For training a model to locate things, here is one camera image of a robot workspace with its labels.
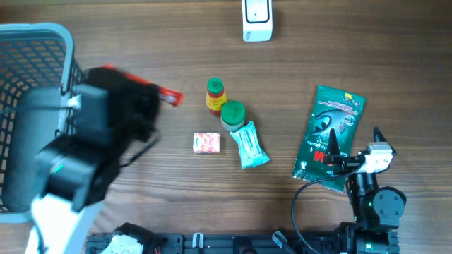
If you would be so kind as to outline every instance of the teal packet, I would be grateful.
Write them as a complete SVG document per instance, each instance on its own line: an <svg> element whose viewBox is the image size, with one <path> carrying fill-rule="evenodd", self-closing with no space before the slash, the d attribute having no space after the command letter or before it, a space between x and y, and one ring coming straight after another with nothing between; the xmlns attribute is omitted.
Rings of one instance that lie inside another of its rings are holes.
<svg viewBox="0 0 452 254"><path fill-rule="evenodd" d="M333 167L323 163L334 128L342 156L350 156L353 135L366 98L351 92L319 85L309 123L295 161L293 178L315 181L333 175ZM321 185L342 192L345 178L324 181Z"/></svg>
<svg viewBox="0 0 452 254"><path fill-rule="evenodd" d="M253 121L241 127L236 132L230 132L239 146L240 162L242 169L256 167L270 161L257 141L256 128Z"/></svg>

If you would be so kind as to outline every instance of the wooden table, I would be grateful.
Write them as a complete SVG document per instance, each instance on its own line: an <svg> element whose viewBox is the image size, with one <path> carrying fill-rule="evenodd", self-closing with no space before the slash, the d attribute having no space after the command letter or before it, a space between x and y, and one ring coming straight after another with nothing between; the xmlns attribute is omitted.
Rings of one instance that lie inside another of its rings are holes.
<svg viewBox="0 0 452 254"><path fill-rule="evenodd" d="M399 151L379 175L408 197L398 230L403 253L450 253L452 243L451 7L402 1L275 1L269 42L242 40L234 2L7 7L0 22L66 26L84 68L112 63L186 94L164 106L162 140L110 186L92 232L132 222L152 231L291 229L291 179L319 84L367 98L353 152L379 126ZM224 80L243 102L271 161L240 170L237 144L205 106L206 82ZM193 133L221 133L222 152L192 152ZM129 154L143 144L135 144ZM302 229L352 221L346 195L301 194ZM0 252L23 253L30 224L0 225Z"/></svg>

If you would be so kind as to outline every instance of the light blue package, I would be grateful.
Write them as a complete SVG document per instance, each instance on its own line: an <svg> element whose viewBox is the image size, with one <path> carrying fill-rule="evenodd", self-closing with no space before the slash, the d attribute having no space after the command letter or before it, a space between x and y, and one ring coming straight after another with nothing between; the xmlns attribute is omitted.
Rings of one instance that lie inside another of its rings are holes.
<svg viewBox="0 0 452 254"><path fill-rule="evenodd" d="M270 161L257 141L256 128L253 121L248 122L236 132L230 132L239 145L240 162L242 169L256 167Z"/></svg>

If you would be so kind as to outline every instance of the green lid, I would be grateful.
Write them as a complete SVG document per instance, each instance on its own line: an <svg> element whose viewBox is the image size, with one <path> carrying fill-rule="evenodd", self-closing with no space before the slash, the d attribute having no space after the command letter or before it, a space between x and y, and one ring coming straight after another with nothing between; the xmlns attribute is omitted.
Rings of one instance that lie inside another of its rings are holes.
<svg viewBox="0 0 452 254"><path fill-rule="evenodd" d="M214 95L217 95L223 91L223 82L221 79L213 77L207 82L207 90Z"/></svg>
<svg viewBox="0 0 452 254"><path fill-rule="evenodd" d="M238 101L230 101L221 109L221 119L230 126L239 125L245 120L245 106Z"/></svg>

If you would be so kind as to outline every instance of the jar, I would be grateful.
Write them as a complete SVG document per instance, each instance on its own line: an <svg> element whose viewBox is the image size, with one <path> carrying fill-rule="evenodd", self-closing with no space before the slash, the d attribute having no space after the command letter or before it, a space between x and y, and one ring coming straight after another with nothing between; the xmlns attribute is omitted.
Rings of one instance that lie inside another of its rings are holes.
<svg viewBox="0 0 452 254"><path fill-rule="evenodd" d="M238 101L230 101L221 109L221 125L226 131L238 131L245 124L245 106Z"/></svg>
<svg viewBox="0 0 452 254"><path fill-rule="evenodd" d="M221 115L221 108L227 102L221 79L213 77L207 82L206 104L214 116Z"/></svg>

